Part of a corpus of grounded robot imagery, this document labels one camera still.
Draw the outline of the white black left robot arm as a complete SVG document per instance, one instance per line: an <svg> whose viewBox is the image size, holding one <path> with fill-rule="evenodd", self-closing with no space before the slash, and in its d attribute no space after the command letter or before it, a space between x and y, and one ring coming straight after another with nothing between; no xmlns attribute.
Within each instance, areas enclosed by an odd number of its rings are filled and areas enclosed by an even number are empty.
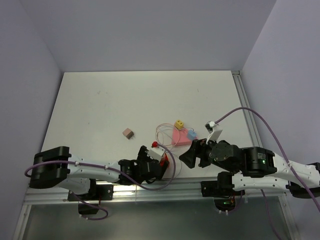
<svg viewBox="0 0 320 240"><path fill-rule="evenodd" d="M170 166L165 150L141 146L136 159L121 159L104 165L86 162L59 146L36 153L33 165L24 172L32 189L60 187L91 200L96 197L97 181L123 186L161 180Z"/></svg>

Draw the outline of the blue charger plug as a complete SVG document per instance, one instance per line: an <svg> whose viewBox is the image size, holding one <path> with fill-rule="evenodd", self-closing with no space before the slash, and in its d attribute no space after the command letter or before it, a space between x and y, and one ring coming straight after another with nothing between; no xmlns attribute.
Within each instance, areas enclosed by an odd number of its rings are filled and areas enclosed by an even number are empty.
<svg viewBox="0 0 320 240"><path fill-rule="evenodd" d="M194 130L190 129L187 133L187 138L191 141L197 138L197 134Z"/></svg>

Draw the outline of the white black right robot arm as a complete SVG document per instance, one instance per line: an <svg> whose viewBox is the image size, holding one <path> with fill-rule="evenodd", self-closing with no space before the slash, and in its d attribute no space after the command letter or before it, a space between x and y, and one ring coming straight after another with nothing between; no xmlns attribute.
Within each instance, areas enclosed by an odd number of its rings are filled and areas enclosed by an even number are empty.
<svg viewBox="0 0 320 240"><path fill-rule="evenodd" d="M216 180L202 181L203 197L244 195L247 190L275 189L299 199L320 196L320 164L300 164L262 147L239 148L221 140L195 139L179 156L190 169L215 165L222 169Z"/></svg>

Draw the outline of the yellow charger plug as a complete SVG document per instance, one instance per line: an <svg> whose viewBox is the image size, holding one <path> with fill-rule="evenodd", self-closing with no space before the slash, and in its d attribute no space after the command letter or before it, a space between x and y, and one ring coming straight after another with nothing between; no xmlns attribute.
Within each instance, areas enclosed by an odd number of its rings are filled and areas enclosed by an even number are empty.
<svg viewBox="0 0 320 240"><path fill-rule="evenodd" d="M177 130L181 130L181 129L184 128L184 122L178 119L178 120L175 121L174 127L175 127Z"/></svg>

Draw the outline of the red cube adapter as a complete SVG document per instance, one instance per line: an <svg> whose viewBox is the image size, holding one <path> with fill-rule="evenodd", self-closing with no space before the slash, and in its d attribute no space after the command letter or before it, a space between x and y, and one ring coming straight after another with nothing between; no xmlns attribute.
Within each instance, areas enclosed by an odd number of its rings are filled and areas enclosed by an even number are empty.
<svg viewBox="0 0 320 240"><path fill-rule="evenodd" d="M161 158L159 165L163 167L165 164L167 164L168 166L170 165L170 161L166 153Z"/></svg>

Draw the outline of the pink triangular power strip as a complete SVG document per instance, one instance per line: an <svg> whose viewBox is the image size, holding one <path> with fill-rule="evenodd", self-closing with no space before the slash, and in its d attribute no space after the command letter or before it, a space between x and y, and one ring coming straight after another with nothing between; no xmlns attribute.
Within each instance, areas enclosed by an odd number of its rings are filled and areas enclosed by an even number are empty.
<svg viewBox="0 0 320 240"><path fill-rule="evenodd" d="M187 138L188 131L192 128L174 129L172 131L171 144L173 147L189 146L193 140Z"/></svg>

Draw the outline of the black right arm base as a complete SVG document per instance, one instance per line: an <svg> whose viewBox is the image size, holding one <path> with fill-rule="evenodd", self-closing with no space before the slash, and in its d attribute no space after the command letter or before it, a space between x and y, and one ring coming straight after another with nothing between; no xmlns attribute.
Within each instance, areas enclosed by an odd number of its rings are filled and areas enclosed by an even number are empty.
<svg viewBox="0 0 320 240"><path fill-rule="evenodd" d="M213 198L214 205L219 213L226 215L239 206L242 197L245 196L245 191L235 191L232 188L218 188L218 181L201 181L201 195L203 198Z"/></svg>

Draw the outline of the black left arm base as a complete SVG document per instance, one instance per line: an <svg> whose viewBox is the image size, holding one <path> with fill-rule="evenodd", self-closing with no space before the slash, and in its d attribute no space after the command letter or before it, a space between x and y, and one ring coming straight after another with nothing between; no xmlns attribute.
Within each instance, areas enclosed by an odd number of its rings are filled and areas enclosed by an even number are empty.
<svg viewBox="0 0 320 240"><path fill-rule="evenodd" d="M100 182L93 182L90 184L89 192L83 195L78 195L82 201L99 207L102 201L110 201L113 199L114 186L112 184L100 184ZM67 200L69 202L78 202L78 213L81 215L89 215L90 217L98 213L98 209L92 206L87 206L81 203L77 198L69 193Z"/></svg>

